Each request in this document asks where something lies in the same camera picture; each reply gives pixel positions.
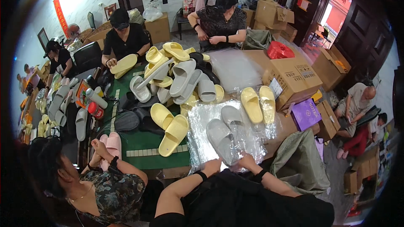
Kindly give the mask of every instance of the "black wristband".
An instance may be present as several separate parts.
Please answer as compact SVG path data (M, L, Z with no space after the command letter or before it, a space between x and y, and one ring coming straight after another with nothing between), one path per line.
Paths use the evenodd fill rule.
M208 177L201 170L196 171L194 174L199 174L202 177L203 181L206 181Z
M257 182L257 183L261 183L261 181L262 181L262 176L264 176L264 174L265 174L266 172L267 172L267 171L266 171L265 169L261 170L261 172L259 172L258 174L254 175L251 180L254 181L254 182Z

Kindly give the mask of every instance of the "black shirt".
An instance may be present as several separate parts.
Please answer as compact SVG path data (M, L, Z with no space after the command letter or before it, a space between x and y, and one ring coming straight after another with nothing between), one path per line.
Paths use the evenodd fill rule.
M247 14L240 8L235 8L233 15L226 22L225 16L218 13L213 7L202 8L196 12L200 19L202 30L209 38L213 36L235 35L238 30L246 29ZM201 48L201 53L211 50L235 47L235 43L219 42Z
M51 62L51 66L50 66L51 70L50 70L49 74L54 74L56 72L56 68L59 65L62 65L63 70L65 70L66 69L66 63L67 63L67 61L69 59L71 59L70 52L66 48L59 49L59 55L58 55L57 61L55 61L54 59L51 59L51 61L50 61ZM70 68L70 70L69 70L68 74L66 75L66 77L68 77L68 78L73 77L75 75L75 72L76 72L76 66L72 61L72 67Z
M150 43L150 40L144 33L142 26L137 23L130 23L126 42L118 36L115 29L111 29L107 33L103 54L110 55L111 49L113 49L116 59L120 60L129 54L137 53L140 48L148 43Z

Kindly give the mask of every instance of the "red banner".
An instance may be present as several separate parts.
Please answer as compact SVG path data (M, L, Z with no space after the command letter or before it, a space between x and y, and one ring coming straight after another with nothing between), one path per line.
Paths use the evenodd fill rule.
M63 32L66 35L66 38L69 38L69 36L68 36L68 24L66 23L66 19L65 19L64 15L63 15L62 8L60 7L59 0L53 0L53 4L54 4L54 9L56 10L57 18L59 19L60 26L62 27Z

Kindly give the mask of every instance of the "necklace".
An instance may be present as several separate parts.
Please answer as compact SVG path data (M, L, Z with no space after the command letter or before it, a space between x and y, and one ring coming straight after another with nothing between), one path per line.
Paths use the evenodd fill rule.
M94 186L94 184L91 185L90 189L82 197L76 198L74 200L70 199L70 201L74 202L74 201L76 201L78 199L82 199L84 196L86 196L86 194L88 194L90 192L90 190L93 188L93 186Z

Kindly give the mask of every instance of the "red pants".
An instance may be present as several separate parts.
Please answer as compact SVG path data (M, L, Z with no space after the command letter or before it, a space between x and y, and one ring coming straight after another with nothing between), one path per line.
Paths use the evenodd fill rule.
M348 154L351 156L359 156L363 154L366 149L368 135L368 126L362 126L361 128L359 128L359 131L356 133L356 135L344 144L344 151L348 151Z

